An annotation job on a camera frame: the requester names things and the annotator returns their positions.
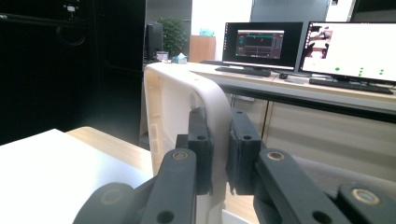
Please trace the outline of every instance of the screen display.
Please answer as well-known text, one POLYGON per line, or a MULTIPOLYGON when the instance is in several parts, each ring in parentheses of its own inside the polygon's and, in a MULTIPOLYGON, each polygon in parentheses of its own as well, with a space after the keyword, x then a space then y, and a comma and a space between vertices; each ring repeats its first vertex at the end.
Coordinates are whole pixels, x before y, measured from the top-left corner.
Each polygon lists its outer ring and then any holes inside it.
POLYGON ((396 23, 309 22, 300 71, 396 82, 396 23))
POLYGON ((224 63, 293 70, 302 22, 227 22, 224 63))

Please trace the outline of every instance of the desk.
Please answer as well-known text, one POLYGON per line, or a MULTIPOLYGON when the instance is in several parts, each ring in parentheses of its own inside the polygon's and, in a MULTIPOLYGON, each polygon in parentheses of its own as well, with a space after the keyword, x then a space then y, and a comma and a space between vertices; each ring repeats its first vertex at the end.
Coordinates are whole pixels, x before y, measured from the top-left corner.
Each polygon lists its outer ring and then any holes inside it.
POLYGON ((248 77, 218 72, 215 71, 216 67, 218 65, 189 63, 186 69, 212 79, 228 93, 396 123, 396 94, 386 95, 310 85, 307 77, 288 79, 298 79, 301 84, 285 81, 276 74, 270 77, 248 77))
MULTIPOLYGON (((95 142, 96 147, 117 146, 103 135, 95 142)), ((120 182, 137 188, 152 178, 141 154, 129 154, 142 161, 139 170, 55 129, 2 145, 0 223, 73 223, 103 185, 120 182)))
MULTIPOLYGON (((68 134, 142 171, 151 170, 150 153, 143 148, 136 147, 90 127, 78 128, 68 132, 68 134)), ((313 178, 314 182, 323 188, 335 191, 339 184, 353 180, 364 185, 375 186, 386 192, 391 198, 396 199, 396 183, 394 182, 353 173, 301 158, 296 158, 296 160, 309 176, 313 178)), ((254 212, 252 196, 232 195, 229 189, 227 189, 225 209, 251 223, 259 223, 254 212)))
POLYGON ((161 65, 161 69, 209 78, 224 92, 265 100, 267 107, 254 116, 268 147, 396 181, 396 94, 310 85, 306 77, 288 78, 298 83, 279 79, 276 74, 249 77, 218 72, 217 67, 201 63, 161 65))

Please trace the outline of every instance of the wall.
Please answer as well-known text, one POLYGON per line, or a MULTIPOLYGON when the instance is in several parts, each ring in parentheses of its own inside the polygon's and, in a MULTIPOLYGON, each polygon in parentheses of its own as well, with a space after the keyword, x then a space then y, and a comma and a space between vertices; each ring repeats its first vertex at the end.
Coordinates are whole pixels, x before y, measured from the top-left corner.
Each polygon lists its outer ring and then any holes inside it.
MULTIPOLYGON (((221 61, 226 21, 250 21, 254 0, 192 0, 191 34, 198 35, 201 28, 210 29, 216 36, 215 60, 221 61)), ((338 1, 329 6, 326 21, 347 21, 355 0, 338 1)))
POLYGON ((396 2, 389 0, 356 0, 352 21, 396 21, 396 2))
POLYGON ((159 18, 177 18, 183 21, 187 43, 181 50, 189 55, 191 34, 192 0, 147 0, 146 21, 157 21, 159 18))
MULTIPOLYGON (((0 11, 69 18, 59 1, 1 0, 0 11)), ((87 11, 81 4, 75 16, 86 19, 87 11)), ((69 131, 93 117, 97 76, 92 72, 90 31, 64 29, 69 41, 83 35, 83 43, 70 47, 60 41, 55 26, 0 21, 0 145, 54 128, 69 131)))
POLYGON ((198 35, 200 29, 215 32, 215 60, 221 61, 226 21, 249 21, 251 0, 192 0, 191 34, 198 35))

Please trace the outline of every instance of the green plant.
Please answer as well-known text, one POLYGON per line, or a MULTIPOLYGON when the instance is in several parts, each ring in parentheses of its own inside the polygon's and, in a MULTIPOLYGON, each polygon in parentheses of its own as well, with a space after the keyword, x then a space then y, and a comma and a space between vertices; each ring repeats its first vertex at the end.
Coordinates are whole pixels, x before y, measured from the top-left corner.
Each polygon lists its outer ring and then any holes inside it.
POLYGON ((163 25, 163 50, 168 51, 170 58, 177 56, 187 43, 182 20, 160 18, 158 22, 163 25))

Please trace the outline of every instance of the dark wall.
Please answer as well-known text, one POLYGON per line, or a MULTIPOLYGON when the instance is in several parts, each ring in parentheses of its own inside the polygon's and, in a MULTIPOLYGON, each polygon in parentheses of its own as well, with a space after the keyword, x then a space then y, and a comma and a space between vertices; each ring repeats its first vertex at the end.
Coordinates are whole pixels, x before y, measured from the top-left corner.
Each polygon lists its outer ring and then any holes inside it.
MULTIPOLYGON (((68 16, 62 4, 55 8, 49 2, 47 10, 43 6, 44 1, 1 1, 0 12, 53 20, 68 16)), ((53 128, 73 129, 85 114, 82 105, 93 102, 87 99, 92 88, 90 44, 67 47, 56 29, 0 21, 0 144, 53 128)), ((79 29, 64 32, 87 35, 79 29)))
POLYGON ((138 145, 146 1, 102 0, 95 4, 101 73, 100 122, 106 133, 138 145))
POLYGON ((192 13, 192 0, 148 0, 146 18, 156 21, 161 17, 179 18, 190 21, 192 13))
MULTIPOLYGON (((65 1, 2 0, 0 14, 65 21, 65 1)), ((137 143, 146 1, 81 0, 86 25, 0 21, 0 145, 49 129, 92 126, 137 143)))
POLYGON ((357 0, 350 20, 396 22, 396 1, 357 0))

